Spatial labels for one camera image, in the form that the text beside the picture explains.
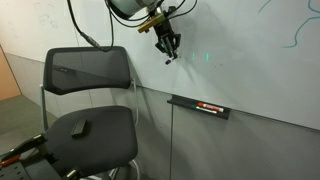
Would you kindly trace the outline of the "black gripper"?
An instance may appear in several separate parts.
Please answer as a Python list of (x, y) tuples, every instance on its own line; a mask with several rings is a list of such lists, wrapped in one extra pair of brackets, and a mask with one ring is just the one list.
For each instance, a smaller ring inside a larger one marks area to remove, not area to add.
[[(178, 57), (177, 54), (177, 49), (180, 46), (180, 41), (181, 41), (181, 35), (180, 34), (175, 34), (172, 27), (171, 23), (168, 19), (165, 19), (161, 23), (157, 24), (154, 26), (154, 31), (157, 35), (157, 39), (161, 40), (162, 38), (169, 37), (170, 44), (171, 44), (171, 54), (172, 58), (176, 59)], [(155, 44), (155, 47), (162, 53), (166, 53), (165, 47), (162, 44), (161, 41), (158, 41)]]

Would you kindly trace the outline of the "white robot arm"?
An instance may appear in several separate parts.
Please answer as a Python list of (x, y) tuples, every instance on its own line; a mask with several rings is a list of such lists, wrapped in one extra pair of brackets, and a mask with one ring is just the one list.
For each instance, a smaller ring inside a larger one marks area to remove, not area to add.
[(177, 49), (180, 46), (181, 35), (176, 34), (169, 20), (169, 16), (176, 10), (176, 6), (170, 6), (167, 11), (161, 5), (164, 0), (107, 0), (107, 5), (112, 11), (124, 20), (130, 21), (138, 11), (145, 8), (146, 21), (138, 26), (138, 32), (148, 32), (154, 29), (158, 42), (155, 47), (165, 53), (171, 60), (178, 57)]

